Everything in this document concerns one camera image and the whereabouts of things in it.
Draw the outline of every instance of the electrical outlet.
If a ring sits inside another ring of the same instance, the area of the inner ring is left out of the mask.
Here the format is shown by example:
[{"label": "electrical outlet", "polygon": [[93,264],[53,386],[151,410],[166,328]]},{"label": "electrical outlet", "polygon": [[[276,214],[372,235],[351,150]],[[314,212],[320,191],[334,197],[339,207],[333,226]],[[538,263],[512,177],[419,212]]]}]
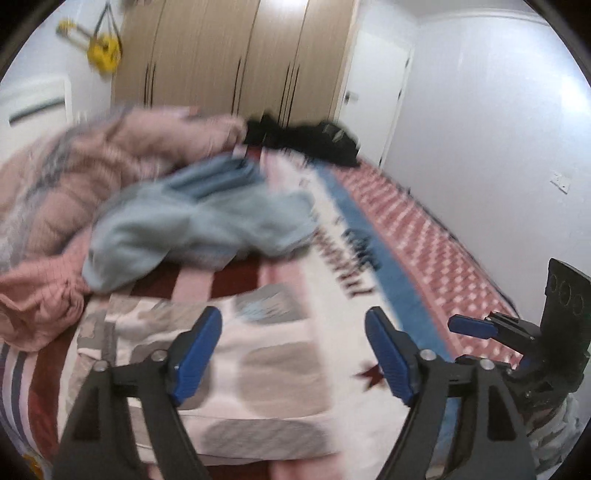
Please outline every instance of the electrical outlet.
[{"label": "electrical outlet", "polygon": [[568,194],[568,192],[570,190],[570,183],[571,182],[572,182],[572,179],[565,177],[564,175],[558,173],[557,171],[553,171],[552,175],[550,177],[550,183],[552,185],[556,185],[558,187],[558,189],[565,194]]},{"label": "electrical outlet", "polygon": [[562,179],[560,180],[560,184],[558,185],[558,188],[565,193],[568,193],[570,190],[570,182],[571,180],[566,178],[565,176],[562,176]]},{"label": "electrical outlet", "polygon": [[552,185],[558,186],[560,184],[561,177],[562,177],[562,175],[560,173],[558,173],[557,171],[552,172],[552,176],[550,177],[550,183]]}]

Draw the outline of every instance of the light blue cloth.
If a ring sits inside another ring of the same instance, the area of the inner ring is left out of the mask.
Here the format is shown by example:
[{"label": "light blue cloth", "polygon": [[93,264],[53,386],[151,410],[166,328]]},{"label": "light blue cloth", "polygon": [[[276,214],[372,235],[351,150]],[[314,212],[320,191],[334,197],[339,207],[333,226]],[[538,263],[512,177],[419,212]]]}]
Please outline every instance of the light blue cloth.
[{"label": "light blue cloth", "polygon": [[201,200],[212,193],[264,181],[253,162],[245,158],[232,158],[231,153],[225,153],[185,167],[156,183],[192,200]]},{"label": "light blue cloth", "polygon": [[196,245],[281,257],[311,241],[312,207],[304,191],[273,194],[262,183],[199,202],[159,183],[136,184],[99,209],[82,275],[92,290],[114,291],[171,250]]},{"label": "light blue cloth", "polygon": [[[198,201],[212,193],[226,192],[264,181],[254,162],[246,158],[232,158],[231,153],[223,153],[185,167],[156,183]],[[188,248],[171,250],[166,259],[208,270],[221,270],[235,256],[236,251],[232,247],[191,245]]]}]

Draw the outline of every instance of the wooden wardrobe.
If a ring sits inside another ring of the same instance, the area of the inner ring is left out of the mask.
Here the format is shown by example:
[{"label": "wooden wardrobe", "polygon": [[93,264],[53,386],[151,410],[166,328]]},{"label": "wooden wardrobe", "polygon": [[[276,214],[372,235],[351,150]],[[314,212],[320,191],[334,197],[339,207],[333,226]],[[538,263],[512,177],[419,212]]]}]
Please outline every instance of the wooden wardrobe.
[{"label": "wooden wardrobe", "polygon": [[331,118],[356,0],[154,0],[123,27],[114,102]]}]

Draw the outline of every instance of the metal screw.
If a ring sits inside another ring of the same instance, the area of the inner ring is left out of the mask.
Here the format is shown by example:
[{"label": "metal screw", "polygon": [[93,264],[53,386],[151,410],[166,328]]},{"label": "metal screw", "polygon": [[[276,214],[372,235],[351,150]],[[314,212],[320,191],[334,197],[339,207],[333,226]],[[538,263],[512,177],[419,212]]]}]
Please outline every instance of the metal screw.
[{"label": "metal screw", "polygon": [[421,358],[427,362],[432,362],[437,358],[437,354],[433,350],[421,350]]},{"label": "metal screw", "polygon": [[106,360],[98,360],[97,362],[95,362],[95,364],[92,366],[92,369],[95,372],[104,372],[109,368],[109,362],[107,362]]},{"label": "metal screw", "polygon": [[168,353],[166,350],[156,350],[155,352],[150,355],[150,358],[154,362],[164,362],[168,357]]},{"label": "metal screw", "polygon": [[495,369],[495,364],[493,362],[491,362],[488,358],[484,358],[482,360],[480,360],[480,366],[484,369],[484,370],[494,370]]}]

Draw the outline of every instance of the blue finger pad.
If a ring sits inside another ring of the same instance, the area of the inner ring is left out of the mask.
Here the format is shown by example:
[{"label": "blue finger pad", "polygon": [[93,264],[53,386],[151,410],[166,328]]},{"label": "blue finger pad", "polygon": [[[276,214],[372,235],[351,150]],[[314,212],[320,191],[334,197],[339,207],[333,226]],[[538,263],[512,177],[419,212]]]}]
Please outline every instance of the blue finger pad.
[{"label": "blue finger pad", "polygon": [[187,354],[176,368],[177,384],[172,397],[177,405],[195,395],[221,335],[222,314],[218,309],[212,308],[209,317],[204,320],[204,324],[189,347]]},{"label": "blue finger pad", "polygon": [[365,316],[365,335],[369,340],[392,395],[410,405],[415,392],[411,388],[407,363],[386,332],[378,316],[371,310]]},{"label": "blue finger pad", "polygon": [[468,335],[475,338],[488,340],[499,333],[496,326],[488,320],[476,320],[463,315],[454,315],[447,322],[450,332]]}]

